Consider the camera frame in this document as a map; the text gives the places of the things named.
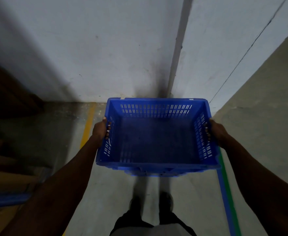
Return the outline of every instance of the crack in wall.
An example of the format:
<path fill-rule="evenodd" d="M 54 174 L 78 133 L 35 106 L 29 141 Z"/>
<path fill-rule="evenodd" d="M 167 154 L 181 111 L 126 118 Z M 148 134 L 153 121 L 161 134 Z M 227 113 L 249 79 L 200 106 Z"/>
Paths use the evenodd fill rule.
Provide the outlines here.
<path fill-rule="evenodd" d="M 263 31 L 266 29 L 266 27 L 268 27 L 268 25 L 272 22 L 272 20 L 275 18 L 276 14 L 279 12 L 279 10 L 283 7 L 284 3 L 286 2 L 286 0 L 283 0 L 283 2 L 279 5 L 279 7 L 277 8 L 277 10 L 275 11 L 274 15 L 272 16 L 272 18 L 269 20 L 269 22 L 267 23 L 267 25 L 263 28 L 263 30 L 260 32 L 260 34 L 258 35 L 258 37 L 253 41 L 252 45 L 249 47 L 249 49 L 245 52 L 244 56 L 241 58 L 241 60 L 239 61 L 239 63 L 237 63 L 236 67 L 233 69 L 233 71 L 230 73 L 230 75 L 228 76 L 228 78 L 225 80 L 225 82 L 221 85 L 221 87 L 219 88 L 219 90 L 217 91 L 217 93 L 214 95 L 214 97 L 211 99 L 211 101 L 209 101 L 209 103 L 212 102 L 212 100 L 215 98 L 215 96 L 218 94 L 218 92 L 220 91 L 220 89 L 224 86 L 224 84 L 227 82 L 227 80 L 229 79 L 229 77 L 232 75 L 232 73 L 235 71 L 235 69 L 238 67 L 238 65 L 240 64 L 240 62 L 243 60 L 243 58 L 246 56 L 246 54 L 249 52 L 249 50 L 252 48 L 252 46 L 254 45 L 254 43 L 256 42 L 256 40 L 260 37 L 260 35 L 263 33 Z"/>

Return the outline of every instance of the blue crate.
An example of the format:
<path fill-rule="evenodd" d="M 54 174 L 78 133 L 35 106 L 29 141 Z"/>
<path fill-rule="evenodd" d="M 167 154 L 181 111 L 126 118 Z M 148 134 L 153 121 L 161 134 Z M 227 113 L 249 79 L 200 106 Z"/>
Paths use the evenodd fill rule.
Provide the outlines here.
<path fill-rule="evenodd" d="M 137 176 L 178 176 L 219 169 L 219 148 L 207 140 L 211 117 L 205 99 L 110 98 L 105 116 L 109 138 L 96 164 Z"/>

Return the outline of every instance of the shoe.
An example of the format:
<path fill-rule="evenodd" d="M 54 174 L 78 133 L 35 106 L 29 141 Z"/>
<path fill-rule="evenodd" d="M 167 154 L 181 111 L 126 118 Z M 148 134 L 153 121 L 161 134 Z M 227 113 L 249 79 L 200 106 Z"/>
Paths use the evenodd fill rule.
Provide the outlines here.
<path fill-rule="evenodd" d="M 141 199 L 139 198 L 139 196 L 136 195 L 130 201 L 129 210 L 135 212 L 136 214 L 139 213 L 141 215 L 141 209 Z"/>
<path fill-rule="evenodd" d="M 171 194 L 162 191 L 159 195 L 159 212 L 172 212 L 173 200 Z"/>

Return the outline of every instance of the leg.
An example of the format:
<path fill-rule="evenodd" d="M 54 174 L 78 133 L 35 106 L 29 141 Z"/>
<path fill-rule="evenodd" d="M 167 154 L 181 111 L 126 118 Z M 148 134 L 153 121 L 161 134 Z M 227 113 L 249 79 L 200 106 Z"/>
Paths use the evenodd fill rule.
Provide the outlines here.
<path fill-rule="evenodd" d="M 111 231 L 112 234 L 119 228 L 125 227 L 146 227 L 152 228 L 153 225 L 146 223 L 141 218 L 141 201 L 139 197 L 134 197 L 130 203 L 130 209 L 123 214 L 120 218 L 118 218 L 115 223 L 114 229 Z"/>
<path fill-rule="evenodd" d="M 193 229 L 186 226 L 173 212 L 173 202 L 171 195 L 162 192 L 159 196 L 159 224 L 180 224 L 189 234 L 197 236 Z"/>

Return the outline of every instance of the person's right hand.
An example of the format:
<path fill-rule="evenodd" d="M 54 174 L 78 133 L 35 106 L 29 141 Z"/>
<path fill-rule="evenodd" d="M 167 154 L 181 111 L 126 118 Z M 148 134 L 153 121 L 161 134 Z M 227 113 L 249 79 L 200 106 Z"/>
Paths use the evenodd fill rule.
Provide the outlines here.
<path fill-rule="evenodd" d="M 212 132 L 214 137 L 216 137 L 218 145 L 224 148 L 225 142 L 230 137 L 230 135 L 222 124 L 216 123 L 212 118 L 209 119 L 209 122 L 212 125 L 210 131 Z"/>

